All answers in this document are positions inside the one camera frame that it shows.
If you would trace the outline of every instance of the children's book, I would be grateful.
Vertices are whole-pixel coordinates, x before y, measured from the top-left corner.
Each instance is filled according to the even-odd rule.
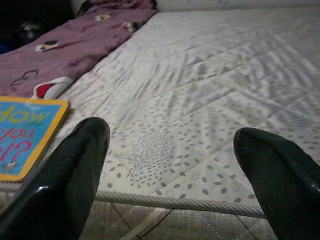
[[[68,109],[64,100],[0,96],[0,181],[23,180],[45,154]]]

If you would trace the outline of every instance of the white wall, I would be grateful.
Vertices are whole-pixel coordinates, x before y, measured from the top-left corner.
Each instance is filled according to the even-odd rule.
[[[76,13],[84,0],[71,0]],[[157,0],[161,12],[320,5],[320,0]]]

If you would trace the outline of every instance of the question mark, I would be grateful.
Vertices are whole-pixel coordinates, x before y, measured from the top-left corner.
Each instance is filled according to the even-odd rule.
[[[25,152],[25,151],[28,151],[29,148],[31,148],[31,146],[32,146],[32,142],[31,142],[31,141],[22,141],[22,142],[20,142],[19,144],[17,144],[17,145],[14,147],[14,149],[19,149],[22,144],[26,144],[26,147],[25,147],[24,149],[18,151],[18,152],[12,157],[11,162],[13,162],[13,161],[16,160],[18,154],[20,154],[20,153],[22,153],[22,152]]]

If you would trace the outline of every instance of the mattress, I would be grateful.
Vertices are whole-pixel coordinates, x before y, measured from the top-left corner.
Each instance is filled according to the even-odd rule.
[[[100,200],[262,216],[233,136],[267,130],[320,163],[319,12],[157,13],[60,96],[71,113],[48,154],[82,119],[102,117],[111,137]]]

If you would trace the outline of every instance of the pink fabric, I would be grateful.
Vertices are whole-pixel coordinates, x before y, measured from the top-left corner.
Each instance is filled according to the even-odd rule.
[[[0,95],[31,97],[38,84],[65,76],[78,79],[132,36],[124,22],[141,26],[155,13],[152,8],[151,0],[95,5],[36,41],[0,55]],[[103,14],[112,17],[95,20]],[[34,52],[37,45],[50,40],[58,40],[59,47]]]

